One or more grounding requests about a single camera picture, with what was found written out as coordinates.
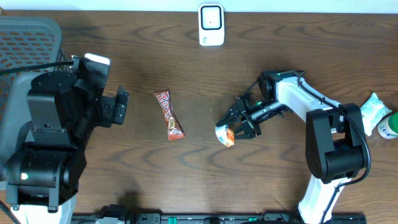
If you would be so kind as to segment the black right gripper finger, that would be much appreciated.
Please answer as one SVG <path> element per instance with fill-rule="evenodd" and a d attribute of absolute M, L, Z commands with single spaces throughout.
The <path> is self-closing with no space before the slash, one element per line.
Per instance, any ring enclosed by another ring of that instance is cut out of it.
<path fill-rule="evenodd" d="M 231 125 L 240 122 L 240 111 L 237 104 L 231 105 L 223 117 L 217 121 L 216 127 L 221 127 L 224 125 Z"/>
<path fill-rule="evenodd" d="M 245 120 L 234 130 L 235 139 L 252 139 L 256 137 L 256 129 L 251 121 Z"/>

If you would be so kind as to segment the orange white tissue pack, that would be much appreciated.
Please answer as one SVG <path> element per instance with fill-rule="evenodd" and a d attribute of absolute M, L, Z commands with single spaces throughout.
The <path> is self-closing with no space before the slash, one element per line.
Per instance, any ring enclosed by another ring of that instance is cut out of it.
<path fill-rule="evenodd" d="M 229 128 L 229 126 L 222 125 L 215 127 L 215 134 L 220 143 L 226 147 L 231 147 L 234 145 L 234 131 Z"/>

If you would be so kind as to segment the orange candy bar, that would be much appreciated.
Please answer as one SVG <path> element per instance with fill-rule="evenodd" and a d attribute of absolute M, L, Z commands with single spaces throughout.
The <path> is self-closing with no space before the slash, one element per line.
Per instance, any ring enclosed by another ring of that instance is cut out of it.
<path fill-rule="evenodd" d="M 154 93 L 159 105 L 162 108 L 164 113 L 164 118 L 167 124 L 167 134 L 169 141 L 181 139 L 185 137 L 185 133 L 174 113 L 170 91 L 169 90 L 161 90 Z"/>

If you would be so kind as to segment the green lid jar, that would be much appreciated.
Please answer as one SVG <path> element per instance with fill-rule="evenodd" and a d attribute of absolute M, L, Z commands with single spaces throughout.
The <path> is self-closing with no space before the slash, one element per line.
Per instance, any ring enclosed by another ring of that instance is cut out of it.
<path fill-rule="evenodd" d="M 398 135 L 398 114 L 392 114 L 383 119 L 377 126 L 378 133 L 385 139 L 394 139 Z"/>

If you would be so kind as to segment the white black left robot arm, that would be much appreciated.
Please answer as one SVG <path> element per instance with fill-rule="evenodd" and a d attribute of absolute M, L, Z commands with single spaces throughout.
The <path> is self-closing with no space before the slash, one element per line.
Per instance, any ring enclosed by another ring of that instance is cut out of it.
<path fill-rule="evenodd" d="M 1 209 L 14 223 L 70 223 L 93 130 L 124 122 L 128 92 L 103 94 L 109 58 L 73 56 L 66 66 L 18 84 L 8 107 Z"/>

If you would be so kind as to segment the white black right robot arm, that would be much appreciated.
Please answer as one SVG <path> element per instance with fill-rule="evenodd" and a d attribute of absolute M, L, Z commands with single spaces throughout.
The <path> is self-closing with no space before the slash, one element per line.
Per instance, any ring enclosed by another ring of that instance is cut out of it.
<path fill-rule="evenodd" d="M 292 213 L 263 215 L 258 223 L 365 223 L 362 215 L 332 215 L 344 187 L 362 182 L 371 168 L 361 110 L 312 88 L 305 71 L 264 71 L 254 82 L 262 100 L 251 104 L 247 90 L 217 121 L 215 134 L 230 147 L 238 139 L 261 135 L 260 124 L 284 112 L 305 123 L 305 159 L 311 173 L 306 193 Z"/>

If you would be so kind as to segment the white barcode scanner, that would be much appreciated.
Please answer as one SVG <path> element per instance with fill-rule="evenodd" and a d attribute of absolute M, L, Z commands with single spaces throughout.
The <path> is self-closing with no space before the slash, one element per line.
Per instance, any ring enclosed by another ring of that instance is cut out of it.
<path fill-rule="evenodd" d="M 201 46 L 219 46 L 224 43 L 224 9 L 220 4 L 202 4 L 198 8 L 198 35 Z"/>

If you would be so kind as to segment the dark grey plastic basket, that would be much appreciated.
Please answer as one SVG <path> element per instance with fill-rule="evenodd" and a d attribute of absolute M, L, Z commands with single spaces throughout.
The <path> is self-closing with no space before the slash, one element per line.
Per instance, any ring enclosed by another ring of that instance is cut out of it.
<path fill-rule="evenodd" d="M 65 84 L 72 73 L 62 49 L 62 30 L 47 17 L 1 17 L 1 167 L 17 150 L 21 128 L 28 124 L 32 133 L 43 129 L 59 132 L 54 121 L 41 121 L 29 108 L 32 81 L 51 77 L 55 86 Z"/>

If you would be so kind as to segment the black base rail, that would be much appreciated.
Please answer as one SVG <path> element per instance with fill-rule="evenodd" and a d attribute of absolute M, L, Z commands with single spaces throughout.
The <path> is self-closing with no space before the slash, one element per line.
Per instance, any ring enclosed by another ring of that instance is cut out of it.
<path fill-rule="evenodd" d="M 139 213 L 122 205 L 104 206 L 94 214 L 74 214 L 72 223 L 125 223 L 125 224 L 240 224 L 240 223 L 303 223 L 299 213 L 269 210 L 262 214 L 166 214 Z"/>

